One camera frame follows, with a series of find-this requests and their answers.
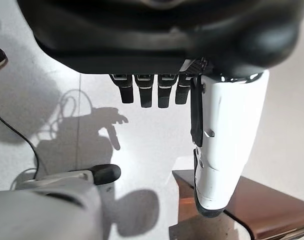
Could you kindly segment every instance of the white floor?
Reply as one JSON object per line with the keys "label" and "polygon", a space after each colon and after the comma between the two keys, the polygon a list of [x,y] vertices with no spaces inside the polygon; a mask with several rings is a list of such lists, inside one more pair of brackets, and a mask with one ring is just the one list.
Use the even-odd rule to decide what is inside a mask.
{"label": "white floor", "polygon": [[[271,71],[244,176],[304,200],[304,25],[288,61]],[[36,146],[40,176],[115,163],[122,176],[102,189],[109,239],[169,239],[177,220],[173,168],[193,164],[189,103],[122,104],[108,75],[79,74],[44,54],[14,0],[0,0],[0,115]],[[0,123],[0,190],[34,168],[29,146]]]}

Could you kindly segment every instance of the black cable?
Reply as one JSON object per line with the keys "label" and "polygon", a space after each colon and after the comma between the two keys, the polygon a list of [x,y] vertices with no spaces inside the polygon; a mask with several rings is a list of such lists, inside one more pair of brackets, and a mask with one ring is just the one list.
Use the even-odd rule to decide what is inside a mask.
{"label": "black cable", "polygon": [[8,124],[1,116],[0,116],[0,121],[4,125],[6,125],[9,129],[11,129],[13,132],[15,132],[17,135],[19,135],[31,147],[32,151],[34,152],[35,159],[36,159],[36,171],[33,175],[33,179],[36,179],[38,171],[39,171],[39,167],[40,167],[40,158],[39,158],[39,155],[37,154],[36,148],[33,146],[32,142],[30,142],[22,133],[20,133],[15,128],[13,128],[10,124]]}

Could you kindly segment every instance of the white robotic forearm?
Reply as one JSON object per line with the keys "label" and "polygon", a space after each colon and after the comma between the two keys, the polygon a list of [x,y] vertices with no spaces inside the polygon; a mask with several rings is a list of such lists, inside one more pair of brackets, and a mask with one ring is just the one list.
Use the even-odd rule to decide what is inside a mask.
{"label": "white robotic forearm", "polygon": [[269,71],[248,79],[200,75],[191,82],[195,201],[216,217],[229,203],[251,153]]}

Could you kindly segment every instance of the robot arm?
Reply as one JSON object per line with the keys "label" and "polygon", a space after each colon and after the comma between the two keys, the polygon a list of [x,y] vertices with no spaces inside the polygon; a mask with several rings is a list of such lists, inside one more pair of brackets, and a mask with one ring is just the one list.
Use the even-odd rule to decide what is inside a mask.
{"label": "robot arm", "polygon": [[151,107],[154,75],[160,108],[177,80],[177,104],[191,88],[195,200],[206,217],[222,212],[255,140],[266,70],[293,51],[304,0],[17,1],[44,52],[110,74],[123,103],[135,82]]}
{"label": "robot arm", "polygon": [[206,217],[228,205],[256,137],[269,72],[226,79],[200,75],[191,82],[195,202]]}

